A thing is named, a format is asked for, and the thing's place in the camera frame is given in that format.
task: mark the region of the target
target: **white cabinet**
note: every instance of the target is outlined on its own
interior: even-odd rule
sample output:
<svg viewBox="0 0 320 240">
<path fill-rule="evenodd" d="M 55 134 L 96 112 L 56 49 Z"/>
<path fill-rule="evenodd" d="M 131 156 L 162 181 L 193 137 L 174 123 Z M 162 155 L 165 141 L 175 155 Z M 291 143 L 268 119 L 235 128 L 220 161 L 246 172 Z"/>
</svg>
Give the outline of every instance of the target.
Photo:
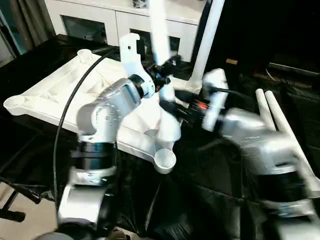
<svg viewBox="0 0 320 240">
<path fill-rule="evenodd" d="M 138 33 L 150 42 L 148 9 L 132 0 L 45 0 L 56 34 L 119 46 L 119 38 Z M 166 23 L 171 50 L 191 60 L 204 1 L 167 0 Z"/>
<path fill-rule="evenodd" d="M 140 34 L 139 31 L 141 31 L 144 37 L 144 32 L 151 32 L 148 16 L 117 11 L 116 22 L 119 38 L 130 32 Z M 193 24 L 171 20 L 166 20 L 166 24 L 168 35 L 171 37 L 171 50 L 175 50 L 172 48 L 177 47 L 176 51 L 181 55 L 182 60 L 190 62 L 198 27 Z"/>
<path fill-rule="evenodd" d="M 114 10 L 59 0 L 45 0 L 45 4 L 56 34 L 78 37 L 76 34 L 83 32 L 88 39 L 101 34 L 108 45 L 119 46 Z M 104 31 L 99 32 L 101 25 Z"/>
</svg>

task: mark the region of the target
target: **wall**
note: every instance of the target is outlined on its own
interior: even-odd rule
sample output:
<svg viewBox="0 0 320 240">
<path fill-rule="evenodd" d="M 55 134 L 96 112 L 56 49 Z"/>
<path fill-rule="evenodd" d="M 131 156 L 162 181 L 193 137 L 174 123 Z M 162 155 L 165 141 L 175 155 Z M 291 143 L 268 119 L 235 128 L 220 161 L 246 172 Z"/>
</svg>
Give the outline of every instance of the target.
<svg viewBox="0 0 320 240">
<path fill-rule="evenodd" d="M 7 61 L 11 59 L 12 55 L 10 54 L 2 36 L 0 35 L 0 62 Z"/>
</svg>

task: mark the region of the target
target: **circular hole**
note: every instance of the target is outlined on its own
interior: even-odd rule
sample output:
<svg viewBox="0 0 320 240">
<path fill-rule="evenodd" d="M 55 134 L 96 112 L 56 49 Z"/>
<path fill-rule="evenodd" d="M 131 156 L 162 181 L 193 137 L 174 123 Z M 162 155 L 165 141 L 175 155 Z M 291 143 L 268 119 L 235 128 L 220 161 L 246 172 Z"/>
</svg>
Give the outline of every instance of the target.
<svg viewBox="0 0 320 240">
<path fill-rule="evenodd" d="M 21 95 L 9 97 L 7 100 L 4 101 L 3 106 L 6 109 L 11 109 L 18 107 L 19 105 L 25 102 L 26 98 Z"/>
<path fill-rule="evenodd" d="M 76 54 L 82 64 L 90 64 L 93 61 L 92 52 L 89 49 L 81 49 Z"/>
<path fill-rule="evenodd" d="M 173 151 L 163 148 L 156 151 L 154 155 L 155 168 L 159 173 L 170 173 L 176 164 L 176 155 Z"/>
</svg>

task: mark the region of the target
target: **cabinet door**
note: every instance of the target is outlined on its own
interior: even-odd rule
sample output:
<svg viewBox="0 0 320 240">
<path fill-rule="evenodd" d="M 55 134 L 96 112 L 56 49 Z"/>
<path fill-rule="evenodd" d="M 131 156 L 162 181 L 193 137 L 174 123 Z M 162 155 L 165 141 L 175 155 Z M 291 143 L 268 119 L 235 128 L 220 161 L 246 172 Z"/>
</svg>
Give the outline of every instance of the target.
<svg viewBox="0 0 320 240">
<path fill-rule="evenodd" d="M 115 14 L 119 38 L 128 33 L 137 33 L 144 39 L 147 48 L 151 47 L 151 25 L 148 16 L 119 11 Z M 178 52 L 183 61 L 190 62 L 198 26 L 170 20 L 166 23 L 172 54 Z"/>
<path fill-rule="evenodd" d="M 45 4 L 56 34 L 119 46 L 114 10 L 59 0 Z"/>
</svg>

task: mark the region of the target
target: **floor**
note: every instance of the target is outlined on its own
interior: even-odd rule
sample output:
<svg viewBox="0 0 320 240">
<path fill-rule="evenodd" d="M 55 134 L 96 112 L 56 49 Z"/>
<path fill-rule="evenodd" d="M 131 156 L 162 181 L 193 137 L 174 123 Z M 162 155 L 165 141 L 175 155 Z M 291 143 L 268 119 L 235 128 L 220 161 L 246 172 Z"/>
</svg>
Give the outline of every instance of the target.
<svg viewBox="0 0 320 240">
<path fill-rule="evenodd" d="M 0 207 L 4 205 L 13 189 L 0 183 Z M 0 240 L 32 240 L 35 237 L 53 231 L 56 228 L 55 204 L 43 199 L 39 204 L 19 194 L 13 202 L 11 211 L 26 213 L 22 223 L 0 218 Z M 132 232 L 125 231 L 131 240 L 140 238 Z"/>
</svg>

